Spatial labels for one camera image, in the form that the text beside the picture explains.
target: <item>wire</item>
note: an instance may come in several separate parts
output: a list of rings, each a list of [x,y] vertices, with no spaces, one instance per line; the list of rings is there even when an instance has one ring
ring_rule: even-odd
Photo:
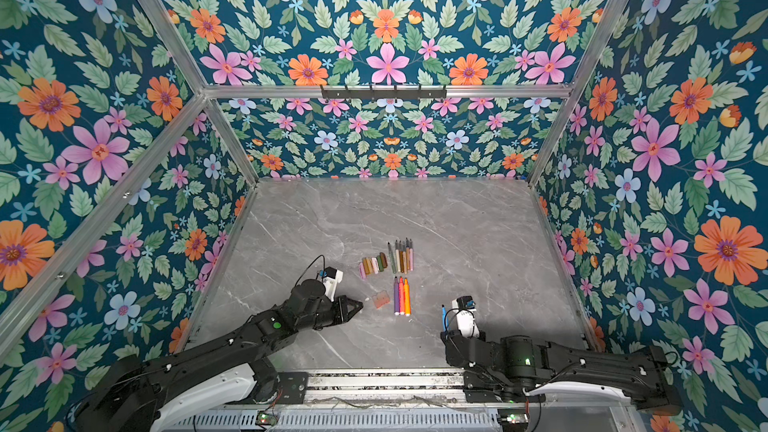
[[[301,275],[299,276],[299,278],[298,278],[298,279],[296,279],[296,283],[295,283],[295,284],[293,284],[293,287],[296,287],[296,286],[299,284],[299,281],[300,281],[300,280],[301,280],[301,278],[304,276],[304,274],[306,274],[306,271],[310,270],[310,267],[312,267],[312,264],[314,264],[314,263],[315,263],[315,261],[316,261],[317,259],[321,258],[321,257],[322,257],[322,270],[326,270],[326,256],[325,256],[325,255],[323,255],[323,254],[320,254],[320,255],[318,255],[317,257],[315,257],[315,258],[314,258],[314,260],[312,260],[312,262],[311,262],[309,265],[307,265],[307,266],[306,266],[306,269],[304,269],[304,272],[303,272],[303,273],[301,273]],[[319,274],[319,273],[318,273],[318,274],[315,274],[315,279],[317,279],[319,276],[320,276],[320,274]]]

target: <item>small blue flower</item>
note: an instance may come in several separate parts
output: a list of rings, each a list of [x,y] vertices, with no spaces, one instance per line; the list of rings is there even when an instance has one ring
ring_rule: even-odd
[[[715,216],[718,219],[720,218],[720,215],[725,212],[725,207],[720,207],[720,201],[715,199],[712,201],[712,205],[705,205],[704,206],[708,211],[710,211],[706,216],[712,217]]]
[[[102,332],[104,332],[104,338],[101,339],[102,342],[109,342],[112,340],[112,336],[118,333],[118,331],[114,330],[114,325],[105,327]]]
[[[33,169],[31,164],[27,164],[26,170],[19,170],[18,176],[19,177],[26,177],[26,183],[31,184],[33,180],[40,180],[40,174],[42,170],[41,169]]]
[[[21,56],[26,54],[26,52],[19,49],[22,45],[18,42],[14,42],[13,44],[11,44],[10,42],[3,39],[2,43],[5,44],[6,48],[8,48],[8,49],[5,49],[5,51],[3,51],[5,55],[7,56],[12,55],[16,61],[18,61]]]
[[[69,318],[72,320],[72,325],[80,325],[83,323],[83,318],[88,315],[88,312],[83,312],[83,308],[78,309],[77,312],[71,312]]]
[[[32,210],[32,207],[34,207],[34,203],[27,203],[25,206],[23,206],[22,203],[13,203],[13,208],[16,209],[16,212],[11,214],[11,219],[21,217],[23,223],[27,222],[29,216],[38,215]]]
[[[754,81],[755,73],[763,70],[763,66],[757,66],[754,68],[754,64],[755,63],[753,61],[749,61],[746,63],[746,69],[736,72],[737,76],[741,76],[741,79],[739,79],[739,84],[746,81],[747,79],[749,79],[750,82]]]

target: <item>aluminum frame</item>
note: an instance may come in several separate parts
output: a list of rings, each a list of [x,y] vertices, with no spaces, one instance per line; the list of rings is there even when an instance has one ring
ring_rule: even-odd
[[[624,10],[627,7],[629,0],[608,0],[603,10],[603,17],[600,23],[594,30],[592,38],[590,39],[587,50],[584,55],[581,56],[581,61],[578,63],[576,73],[573,78],[573,92],[571,96],[565,101],[565,104],[560,108],[557,117],[554,119],[552,126],[549,128],[547,138],[544,139],[542,148],[538,151],[538,159],[536,160],[536,167],[528,177],[528,182],[533,185],[536,184],[538,178],[541,177],[546,163],[552,158],[558,141],[565,131],[568,125],[568,118],[571,113],[576,110],[578,102],[584,95],[584,89],[587,87],[587,82],[592,77],[594,69],[598,65],[598,60],[603,54],[603,50],[608,45],[610,36],[616,29],[619,18],[624,14]]]

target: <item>light blue flower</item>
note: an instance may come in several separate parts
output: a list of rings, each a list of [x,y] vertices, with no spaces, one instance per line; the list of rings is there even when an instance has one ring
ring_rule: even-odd
[[[5,55],[7,56],[12,55],[16,61],[18,61],[21,56],[26,54],[26,52],[19,49],[22,45],[18,42],[14,42],[13,44],[11,44],[10,42],[3,39],[2,43],[5,44],[6,48],[8,48],[8,49],[5,49],[5,51],[3,51]]]
[[[720,201],[715,199],[712,201],[712,205],[705,205],[704,206],[708,211],[710,211],[706,216],[712,217],[715,216],[718,219],[720,218],[720,215],[725,212],[725,207],[720,207]]]
[[[741,76],[741,79],[739,79],[739,84],[746,81],[747,79],[750,80],[750,82],[755,80],[755,73],[760,72],[763,70],[763,66],[757,66],[754,68],[753,66],[755,63],[753,61],[749,61],[746,63],[746,69],[743,71],[737,71],[736,75]]]
[[[27,222],[29,216],[38,215],[32,210],[32,207],[34,207],[34,203],[27,203],[25,206],[23,206],[22,203],[13,203],[13,208],[16,209],[16,212],[11,214],[11,219],[21,217],[23,223]]]
[[[18,176],[19,177],[26,177],[26,183],[31,184],[33,180],[40,180],[40,174],[41,169],[33,169],[31,164],[27,164],[26,170],[19,170]]]

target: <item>pink flower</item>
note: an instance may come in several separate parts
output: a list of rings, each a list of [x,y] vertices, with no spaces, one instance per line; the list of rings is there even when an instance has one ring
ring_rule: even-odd
[[[576,106],[576,110],[571,113],[571,132],[575,132],[578,136],[581,133],[581,128],[587,125],[587,120],[584,116],[587,114],[587,106],[580,108]]]
[[[43,309],[43,312],[40,312],[40,315],[38,315],[38,318],[29,329],[29,339],[33,342],[38,341],[45,333],[45,329],[48,328],[48,324],[51,327],[64,327],[67,324],[67,315],[59,311],[72,305],[73,301],[74,295],[62,295]]]
[[[579,288],[585,296],[589,297],[592,295],[592,284],[589,283],[589,279],[581,279],[581,285],[579,285]]]
[[[683,352],[683,359],[694,363],[694,370],[701,375],[701,372],[706,370],[709,374],[715,373],[715,367],[710,363],[710,360],[715,358],[715,353],[708,348],[702,349],[701,339],[697,335],[694,337],[693,343],[688,339],[683,339],[683,346],[688,349]]]
[[[141,247],[141,245],[144,244],[144,241],[139,240],[136,237],[136,234],[131,234],[130,237],[125,237],[125,236],[120,237],[120,244],[122,245],[118,247],[118,250],[116,250],[115,252],[118,254],[122,254],[123,260],[127,262],[128,260],[130,260],[131,255],[133,255],[134,257],[139,256],[139,247]]]
[[[486,109],[493,109],[492,98],[471,98],[469,100],[472,101],[469,104],[469,108],[472,110],[477,109],[478,113],[483,113]]]
[[[514,65],[514,68],[515,69],[522,68],[523,71],[527,71],[528,66],[532,66],[533,64],[535,64],[536,61],[534,60],[534,57],[535,57],[535,54],[533,52],[528,52],[524,50],[522,55],[519,55],[516,58],[514,58],[514,61],[517,62]]]
[[[83,179],[86,184],[98,182],[101,179],[101,170],[112,180],[118,180],[128,170],[128,163],[118,156],[118,153],[128,150],[130,142],[125,137],[116,137],[110,140],[109,125],[105,120],[97,120],[94,125],[94,136],[87,129],[80,126],[72,127],[74,136],[85,146],[69,146],[62,152],[66,160],[88,164],[83,168]]]
[[[304,115],[304,111],[312,111],[310,100],[307,98],[286,99],[286,101],[288,101],[288,111],[293,111],[295,109],[296,113],[298,113],[300,116]]]
[[[85,277],[86,274],[88,274],[88,271],[91,270],[91,265],[95,265],[96,267],[100,265],[104,265],[104,256],[100,253],[104,250],[104,247],[107,246],[107,241],[104,239],[99,239],[94,244],[93,248],[91,249],[91,252],[88,254],[88,257],[83,259],[83,262],[78,264],[78,275],[81,277]]]
[[[638,133],[640,130],[645,132],[647,127],[645,124],[650,120],[650,114],[647,112],[648,108],[642,108],[639,111],[637,109],[634,110],[634,119],[629,121],[629,125],[634,127],[632,132]]]
[[[416,130],[419,132],[426,132],[427,130],[432,129],[435,127],[432,124],[432,117],[427,119],[427,116],[422,114],[422,116],[419,119],[416,119],[413,121],[414,124],[416,124]]]
[[[186,186],[189,183],[189,171],[184,170],[184,166],[179,165],[177,167],[172,167],[170,169],[171,178],[170,181],[174,184],[176,184],[176,187],[181,189],[182,187]]]
[[[339,53],[339,59],[347,58],[351,61],[352,55],[357,54],[357,49],[352,47],[352,41],[345,42],[343,39],[339,39],[339,44],[336,45],[336,52]]]
[[[37,385],[42,384],[48,378],[51,378],[53,384],[58,384],[64,377],[64,371],[69,370],[78,364],[76,359],[72,359],[72,354],[78,350],[77,345],[70,345],[67,350],[61,342],[51,349],[51,357],[41,357],[36,361],[40,374],[38,375]]]
[[[439,50],[440,46],[435,44],[435,39],[429,39],[429,42],[422,41],[422,48],[418,50],[418,53],[423,54],[426,61],[429,58],[436,58]]]
[[[374,69],[379,69],[371,76],[371,82],[378,84],[384,82],[384,79],[386,79],[387,85],[391,85],[392,80],[399,83],[405,82],[406,75],[400,69],[408,65],[408,58],[406,56],[396,58],[395,48],[389,42],[382,45],[381,54],[380,59],[375,56],[366,59],[368,65]]]
[[[565,241],[558,241],[558,245],[560,246],[560,255],[563,257],[565,270],[567,270],[571,275],[576,275],[576,269],[574,269],[574,265],[571,264],[571,261],[573,261],[576,253],[574,253],[573,250],[568,250],[568,246],[565,245]]]
[[[440,102],[435,102],[432,105],[433,111],[440,111],[440,116],[445,117],[448,112],[456,112],[458,108],[456,104],[461,101],[460,98],[445,98]]]
[[[109,108],[109,115],[104,116],[104,120],[106,120],[111,124],[109,127],[110,132],[120,131],[121,134],[125,134],[128,132],[128,129],[126,129],[126,127],[130,127],[134,125],[134,123],[130,122],[128,119],[125,118],[124,109],[120,109],[120,111],[118,111],[115,108]]]
[[[550,78],[554,83],[564,81],[565,73],[560,69],[570,66],[576,61],[576,57],[563,57],[563,54],[565,54],[565,43],[563,42],[552,49],[552,55],[543,51],[537,52],[534,60],[539,67],[531,68],[530,71],[525,73],[525,77],[528,79],[538,78],[536,84],[547,84]]]
[[[699,279],[696,282],[696,291],[698,291],[698,294],[695,293],[693,289],[683,291],[685,298],[688,299],[689,302],[696,304],[688,309],[688,317],[694,321],[704,317],[706,330],[712,334],[717,332],[717,321],[720,321],[725,325],[735,324],[734,318],[731,316],[730,312],[719,307],[720,305],[728,303],[728,293],[725,291],[715,291],[710,295],[710,286],[707,285],[703,279]]]
[[[355,132],[360,133],[361,130],[368,130],[368,121],[360,117],[360,113],[357,113],[354,119],[350,119],[350,130],[354,129]]]
[[[637,259],[638,253],[643,252],[643,248],[638,245],[638,242],[640,241],[640,235],[632,234],[628,230],[625,230],[624,237],[626,237],[626,239],[619,240],[621,245],[624,246],[624,251],[621,253],[624,255],[629,255],[632,260]]]
[[[664,241],[658,237],[651,237],[650,244],[657,250],[661,251],[653,254],[650,261],[654,264],[664,263],[664,271],[667,273],[667,277],[674,275],[674,266],[677,265],[681,270],[688,270],[690,266],[688,261],[685,260],[682,253],[688,249],[688,241],[678,239],[673,242],[672,231],[667,228],[662,235]]]
[[[63,190],[67,190],[71,182],[80,182],[80,177],[74,173],[78,169],[78,165],[67,164],[67,160],[61,156],[56,157],[56,164],[43,164],[43,169],[50,173],[45,178],[45,182],[49,184],[58,182],[58,186]]]
[[[237,67],[241,63],[239,53],[231,52],[224,58],[224,53],[214,44],[209,44],[208,52],[213,57],[203,56],[200,58],[200,62],[207,68],[216,69],[214,72],[216,84],[224,84],[229,81],[230,84],[239,86],[242,84],[240,79],[251,79],[254,76],[245,69]]]
[[[498,113],[495,116],[493,114],[489,115],[488,122],[485,123],[485,125],[490,127],[491,130],[504,127],[504,117],[502,117],[502,113]]]
[[[643,170],[648,166],[648,177],[656,182],[661,177],[659,161],[664,162],[667,166],[679,163],[680,155],[677,150],[674,147],[665,147],[677,138],[678,130],[680,130],[680,126],[672,124],[667,126],[659,135],[659,121],[651,118],[645,131],[648,139],[639,136],[632,139],[632,148],[642,153],[634,160],[632,170]]]
[[[600,172],[599,168],[594,167],[592,166],[592,164],[590,164],[587,170],[584,171],[584,182],[589,187],[594,187],[594,185],[598,182],[599,172]]]
[[[248,51],[247,53],[240,53],[240,65],[241,66],[247,66],[248,71],[254,72],[255,70],[261,71],[261,58],[259,56],[254,56],[254,53],[251,51]]]
[[[192,123],[192,132],[194,132],[195,136],[200,135],[200,132],[205,132],[206,130],[208,130],[208,127],[206,127],[205,125],[205,121],[207,119],[208,119],[208,116],[206,116],[205,113],[201,112],[197,114],[197,117]]]
[[[600,137],[603,133],[603,127],[598,126],[597,129],[594,126],[589,127],[589,136],[584,138],[584,143],[587,144],[587,155],[593,154],[595,157],[600,155],[600,146],[605,144],[605,138]]]
[[[277,123],[280,125],[280,129],[285,129],[288,132],[290,132],[291,130],[293,130],[294,127],[296,127],[296,123],[293,122],[293,117],[291,116],[286,117],[285,114],[281,114],[277,118]]]
[[[186,146],[189,141],[190,140],[184,136],[179,137],[178,141],[176,141],[176,144],[170,148],[170,156],[176,157],[176,154],[179,154],[180,156],[186,156],[187,150],[184,149],[184,146]]]
[[[698,168],[699,171],[694,174],[694,179],[703,180],[704,185],[709,189],[709,187],[712,186],[712,179],[715,179],[717,182],[725,180],[725,174],[720,172],[720,170],[723,169],[727,163],[728,161],[725,159],[715,161],[715,153],[710,152],[710,154],[706,156],[706,162],[701,159],[696,161],[696,168]]]
[[[331,113],[336,117],[341,117],[341,111],[349,111],[350,105],[345,104],[343,99],[320,99],[321,104],[325,104],[322,107],[322,112]]]

